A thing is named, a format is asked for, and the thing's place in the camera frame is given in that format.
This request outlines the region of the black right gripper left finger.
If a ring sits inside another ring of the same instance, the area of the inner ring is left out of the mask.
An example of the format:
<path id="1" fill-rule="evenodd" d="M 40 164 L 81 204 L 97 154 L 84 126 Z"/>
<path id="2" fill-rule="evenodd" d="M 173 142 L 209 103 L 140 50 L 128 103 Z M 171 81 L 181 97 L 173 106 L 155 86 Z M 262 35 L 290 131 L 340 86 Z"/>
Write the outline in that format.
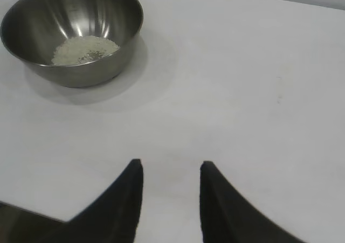
<path id="1" fill-rule="evenodd" d="M 134 242 L 142 196 L 143 166 L 133 159 L 92 204 L 34 242 Z"/>

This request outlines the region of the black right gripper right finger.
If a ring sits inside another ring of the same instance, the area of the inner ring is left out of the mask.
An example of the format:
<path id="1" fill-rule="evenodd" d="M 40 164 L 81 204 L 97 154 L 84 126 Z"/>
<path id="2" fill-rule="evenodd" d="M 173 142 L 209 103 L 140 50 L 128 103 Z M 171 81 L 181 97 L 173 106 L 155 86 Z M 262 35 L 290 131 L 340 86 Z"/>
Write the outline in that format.
<path id="1" fill-rule="evenodd" d="M 252 206 L 212 161 L 200 168 L 199 215 L 203 242 L 302 242 Z"/>

